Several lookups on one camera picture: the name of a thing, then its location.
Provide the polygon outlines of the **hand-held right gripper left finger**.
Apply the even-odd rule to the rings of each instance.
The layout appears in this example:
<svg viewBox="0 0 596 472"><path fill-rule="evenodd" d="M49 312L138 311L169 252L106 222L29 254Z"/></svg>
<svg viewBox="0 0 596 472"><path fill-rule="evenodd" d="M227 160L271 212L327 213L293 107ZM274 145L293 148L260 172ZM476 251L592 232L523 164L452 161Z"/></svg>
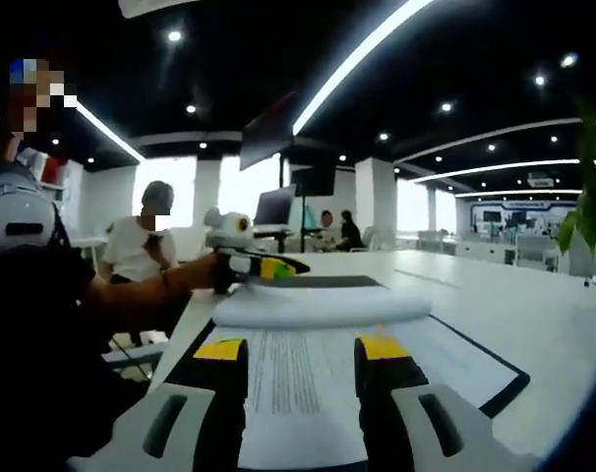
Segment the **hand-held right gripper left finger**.
<svg viewBox="0 0 596 472"><path fill-rule="evenodd" d="M248 343L202 345L114 424L112 438L71 471L236 471L245 430Z"/></svg>

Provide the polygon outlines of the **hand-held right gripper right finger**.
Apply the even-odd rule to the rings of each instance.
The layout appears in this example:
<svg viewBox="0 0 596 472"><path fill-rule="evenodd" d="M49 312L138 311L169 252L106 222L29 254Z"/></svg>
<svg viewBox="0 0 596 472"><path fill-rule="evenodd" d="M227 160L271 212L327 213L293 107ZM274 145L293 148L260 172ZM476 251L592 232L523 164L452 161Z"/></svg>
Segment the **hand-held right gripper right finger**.
<svg viewBox="0 0 596 472"><path fill-rule="evenodd" d="M492 421L431 383L394 337L354 341L355 388L368 471L532 471L537 459L496 440Z"/></svg>

